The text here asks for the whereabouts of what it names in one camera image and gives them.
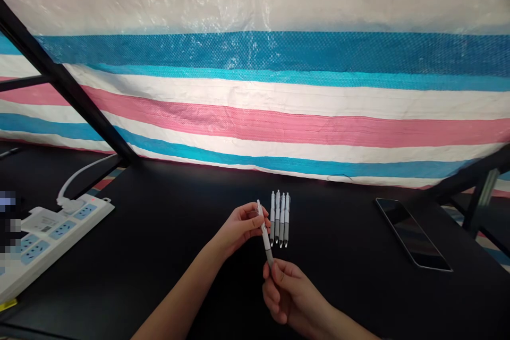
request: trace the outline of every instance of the pink stripe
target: pink stripe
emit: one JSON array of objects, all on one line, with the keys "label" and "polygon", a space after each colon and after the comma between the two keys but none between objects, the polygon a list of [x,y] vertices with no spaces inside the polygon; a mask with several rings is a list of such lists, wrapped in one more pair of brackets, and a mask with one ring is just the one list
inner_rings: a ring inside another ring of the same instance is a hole
[{"label": "pink stripe", "polygon": [[[0,77],[0,81],[10,79],[8,77]],[[69,106],[64,97],[49,83],[0,92],[0,99],[28,105]]]},{"label": "pink stripe", "polygon": [[83,88],[101,110],[121,117],[180,132],[251,141],[393,148],[481,145],[510,139],[510,118],[438,121],[324,117],[169,103]]},{"label": "pink stripe", "polygon": [[510,198],[510,191],[494,190],[492,192],[493,197]]},{"label": "pink stripe", "polygon": [[94,189],[102,190],[106,186],[108,186],[113,180],[100,180],[96,185],[94,186]]},{"label": "pink stripe", "polygon": [[[467,190],[464,190],[463,194],[472,194],[474,192],[474,188],[470,188]],[[494,189],[492,191],[493,197],[501,197],[501,198],[510,198],[510,191],[503,191],[503,190],[496,190]]]}]

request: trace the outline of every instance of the white cable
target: white cable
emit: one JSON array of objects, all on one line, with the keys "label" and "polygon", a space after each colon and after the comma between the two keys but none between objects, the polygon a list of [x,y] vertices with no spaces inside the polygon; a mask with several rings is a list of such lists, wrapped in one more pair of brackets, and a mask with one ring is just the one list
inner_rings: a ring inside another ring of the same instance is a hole
[{"label": "white cable", "polygon": [[99,162],[102,162],[104,160],[107,160],[109,158],[112,158],[113,156],[116,156],[117,154],[112,154],[108,157],[105,157],[105,158],[101,158],[95,162],[92,162],[91,164],[79,169],[76,173],[74,173],[73,175],[71,175],[71,177],[65,181],[64,185],[62,186],[62,188],[60,189],[60,191],[58,192],[58,197],[57,197],[57,204],[59,206],[62,206],[64,207],[64,210],[74,210],[76,208],[76,210],[78,208],[80,208],[80,206],[76,207],[76,206],[72,206],[70,205],[69,202],[72,202],[69,198],[66,198],[64,196],[64,192],[65,190],[67,189],[67,187],[70,185],[70,183],[73,181],[73,179],[75,179],[80,173],[82,173],[84,170],[87,170],[89,167],[92,167],[93,165],[95,164],[98,164]]}]

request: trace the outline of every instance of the hand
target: hand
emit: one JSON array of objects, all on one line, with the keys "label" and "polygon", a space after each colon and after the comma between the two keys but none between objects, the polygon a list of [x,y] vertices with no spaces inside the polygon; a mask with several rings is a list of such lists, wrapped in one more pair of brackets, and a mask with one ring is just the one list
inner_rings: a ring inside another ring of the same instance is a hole
[{"label": "hand", "polygon": [[261,236],[262,223],[266,223],[267,232],[270,233],[271,222],[269,221],[267,210],[262,207],[263,216],[257,213],[257,203],[251,202],[244,206],[239,206],[228,217],[223,226],[216,233],[212,242],[215,242],[227,259],[239,247],[253,236]]},{"label": "hand", "polygon": [[307,338],[327,337],[323,321],[333,307],[298,266],[275,259],[271,272],[264,264],[262,275],[264,302],[277,323],[289,324]]}]

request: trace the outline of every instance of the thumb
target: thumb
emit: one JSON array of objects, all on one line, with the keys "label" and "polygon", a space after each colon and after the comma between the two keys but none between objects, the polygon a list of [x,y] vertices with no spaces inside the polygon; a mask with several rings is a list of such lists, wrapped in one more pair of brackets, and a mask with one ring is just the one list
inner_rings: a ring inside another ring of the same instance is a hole
[{"label": "thumb", "polygon": [[289,291],[291,294],[296,294],[298,292],[299,279],[285,274],[282,270],[280,270],[277,262],[273,263],[272,276],[274,282],[284,290]]},{"label": "thumb", "polygon": [[239,225],[239,230],[241,233],[245,233],[246,231],[255,230],[256,228],[260,228],[264,223],[264,216],[257,215],[255,218],[242,220]]}]

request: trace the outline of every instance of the yellow object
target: yellow object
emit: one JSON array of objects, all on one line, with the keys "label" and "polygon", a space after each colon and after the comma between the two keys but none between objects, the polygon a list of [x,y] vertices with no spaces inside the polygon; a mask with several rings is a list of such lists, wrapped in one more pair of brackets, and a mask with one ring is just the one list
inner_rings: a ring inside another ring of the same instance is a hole
[{"label": "yellow object", "polygon": [[5,311],[7,308],[13,307],[18,303],[16,299],[0,304],[0,312]]}]

